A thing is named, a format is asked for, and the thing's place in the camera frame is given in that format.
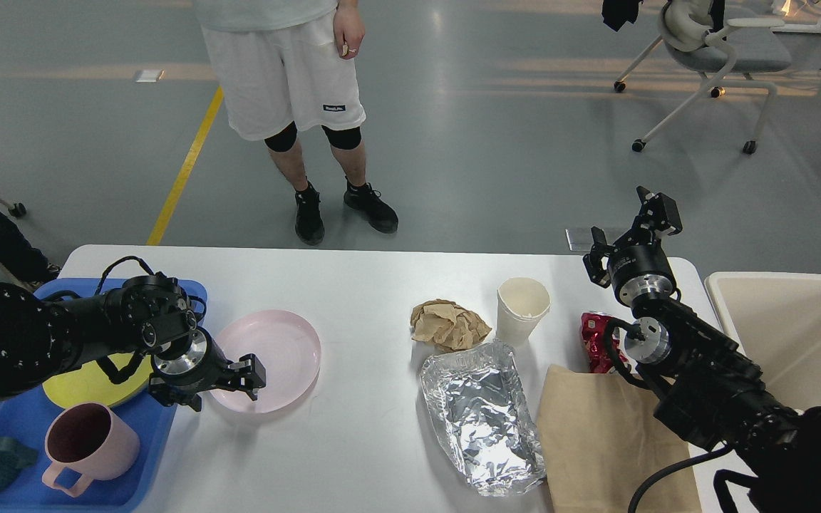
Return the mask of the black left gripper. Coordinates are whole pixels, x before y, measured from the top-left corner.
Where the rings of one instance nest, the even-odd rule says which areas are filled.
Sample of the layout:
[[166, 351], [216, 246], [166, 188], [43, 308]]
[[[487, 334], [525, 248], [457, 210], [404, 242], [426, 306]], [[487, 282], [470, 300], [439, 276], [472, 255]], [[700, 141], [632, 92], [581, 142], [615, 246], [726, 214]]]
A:
[[164, 407], [182, 405], [202, 412], [199, 394], [229, 384], [232, 392], [257, 400], [267, 386], [267, 371], [254, 353], [242, 355], [232, 363], [225, 358], [205, 329], [196, 329], [189, 346], [176, 358], [151, 358], [148, 393]]

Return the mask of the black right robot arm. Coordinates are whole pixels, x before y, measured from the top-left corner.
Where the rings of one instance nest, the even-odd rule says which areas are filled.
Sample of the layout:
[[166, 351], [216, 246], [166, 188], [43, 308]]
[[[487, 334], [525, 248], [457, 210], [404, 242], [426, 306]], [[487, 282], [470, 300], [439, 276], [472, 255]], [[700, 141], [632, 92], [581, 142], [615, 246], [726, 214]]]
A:
[[607, 321], [601, 341], [627, 383], [657, 396], [654, 417], [704, 453], [646, 478], [628, 510], [635, 512], [662, 478], [736, 452], [750, 475], [716, 472], [713, 489], [723, 512], [737, 510], [729, 484], [745, 487], [760, 512], [821, 512], [821, 407], [798, 413], [782, 405], [738, 343], [680, 302], [661, 247], [662, 237], [681, 231], [677, 204], [645, 187], [636, 193], [641, 210], [629, 230], [608, 243], [593, 227], [583, 258], [590, 280], [612, 288], [634, 317]]

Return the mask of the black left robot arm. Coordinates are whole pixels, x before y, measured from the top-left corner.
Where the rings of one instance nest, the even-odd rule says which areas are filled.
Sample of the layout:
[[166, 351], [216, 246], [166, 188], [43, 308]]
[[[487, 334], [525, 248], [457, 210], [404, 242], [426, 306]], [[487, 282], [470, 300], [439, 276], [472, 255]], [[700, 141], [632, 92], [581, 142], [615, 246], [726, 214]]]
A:
[[150, 361], [147, 390], [165, 407], [201, 410], [201, 393], [242, 392], [256, 400], [267, 371], [253, 353], [233, 361], [199, 325], [201, 315], [178, 279], [144, 266], [120, 288], [92, 296], [36, 298], [0, 283], [0, 400], [56, 375], [97, 363], [113, 384]]

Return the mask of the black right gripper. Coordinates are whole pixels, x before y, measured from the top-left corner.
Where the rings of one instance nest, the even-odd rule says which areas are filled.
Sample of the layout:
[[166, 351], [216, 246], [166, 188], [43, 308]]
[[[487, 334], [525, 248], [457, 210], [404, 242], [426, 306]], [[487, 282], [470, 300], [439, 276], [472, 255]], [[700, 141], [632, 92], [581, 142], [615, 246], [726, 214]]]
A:
[[592, 244], [589, 253], [582, 257], [590, 282], [600, 288], [612, 285], [616, 301], [623, 306], [632, 306], [635, 299], [649, 293], [673, 296], [677, 289], [670, 262], [661, 244], [654, 243], [662, 237], [681, 233], [683, 225], [678, 205], [663, 192], [652, 192], [643, 186], [636, 186], [636, 194], [641, 200], [635, 217], [638, 246], [613, 250], [613, 246], [607, 244], [604, 230], [591, 227]]

